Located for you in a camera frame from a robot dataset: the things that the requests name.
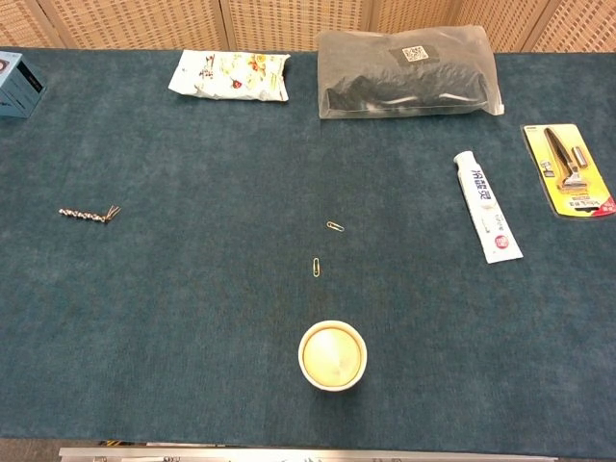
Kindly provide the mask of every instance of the cardboard box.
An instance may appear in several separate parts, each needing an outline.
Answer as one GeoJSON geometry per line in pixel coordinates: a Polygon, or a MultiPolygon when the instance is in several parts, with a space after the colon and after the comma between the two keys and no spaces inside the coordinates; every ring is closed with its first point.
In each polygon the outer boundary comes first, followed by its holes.
{"type": "Polygon", "coordinates": [[[21,53],[0,51],[0,116],[29,117],[45,84],[21,53]]]}

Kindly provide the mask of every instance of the snack bag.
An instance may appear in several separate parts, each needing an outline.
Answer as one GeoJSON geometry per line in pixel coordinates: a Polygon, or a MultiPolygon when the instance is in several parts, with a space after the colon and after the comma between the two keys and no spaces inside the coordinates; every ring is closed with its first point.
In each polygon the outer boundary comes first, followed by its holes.
{"type": "Polygon", "coordinates": [[[210,99],[287,101],[282,71],[289,55],[184,50],[169,89],[210,99]]]}

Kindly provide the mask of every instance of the woven wall panel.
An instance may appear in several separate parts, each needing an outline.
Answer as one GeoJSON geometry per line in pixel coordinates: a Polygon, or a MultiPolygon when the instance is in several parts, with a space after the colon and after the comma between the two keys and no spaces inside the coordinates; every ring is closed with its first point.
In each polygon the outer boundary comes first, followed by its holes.
{"type": "Polygon", "coordinates": [[[455,24],[483,26],[495,51],[520,51],[548,0],[462,0],[455,24]]]}
{"type": "Polygon", "coordinates": [[[239,50],[314,50],[321,30],[361,30],[365,0],[222,0],[229,42],[239,50]]]}
{"type": "Polygon", "coordinates": [[[454,0],[380,0],[374,4],[371,30],[393,34],[424,27],[448,26],[454,3],[454,0]]]}
{"type": "Polygon", "coordinates": [[[616,0],[563,0],[532,51],[616,51],[616,0]]]}
{"type": "Polygon", "coordinates": [[[216,0],[43,0],[79,48],[225,49],[216,0]]]}
{"type": "Polygon", "coordinates": [[[0,0],[0,45],[54,46],[23,0],[0,0]]]}

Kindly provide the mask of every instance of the white toothpaste tube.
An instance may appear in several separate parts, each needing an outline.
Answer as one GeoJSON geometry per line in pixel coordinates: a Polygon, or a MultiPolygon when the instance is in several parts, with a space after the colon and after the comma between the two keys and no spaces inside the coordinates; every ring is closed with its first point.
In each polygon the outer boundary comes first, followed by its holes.
{"type": "Polygon", "coordinates": [[[458,179],[486,261],[497,263],[522,258],[518,243],[473,151],[461,152],[453,161],[458,165],[458,179]]]}

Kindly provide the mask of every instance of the plastic bag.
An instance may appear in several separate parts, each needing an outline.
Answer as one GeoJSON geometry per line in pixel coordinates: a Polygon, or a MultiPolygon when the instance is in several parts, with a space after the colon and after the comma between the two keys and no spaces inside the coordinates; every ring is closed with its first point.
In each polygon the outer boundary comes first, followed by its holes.
{"type": "Polygon", "coordinates": [[[287,101],[282,71],[289,55],[184,50],[169,89],[210,99],[287,101]]]}
{"type": "Polygon", "coordinates": [[[321,118],[504,113],[480,26],[319,34],[321,118]]]}

